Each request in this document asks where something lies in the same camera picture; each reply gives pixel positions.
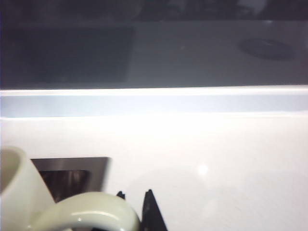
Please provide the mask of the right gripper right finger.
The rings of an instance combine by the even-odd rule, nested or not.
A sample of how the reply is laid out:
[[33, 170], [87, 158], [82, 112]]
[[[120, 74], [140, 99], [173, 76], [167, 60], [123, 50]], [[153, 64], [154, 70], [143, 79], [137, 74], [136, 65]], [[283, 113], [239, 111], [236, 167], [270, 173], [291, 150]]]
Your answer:
[[168, 231], [159, 206], [156, 202], [154, 193], [151, 189], [149, 189], [144, 196], [142, 206], [141, 230]]

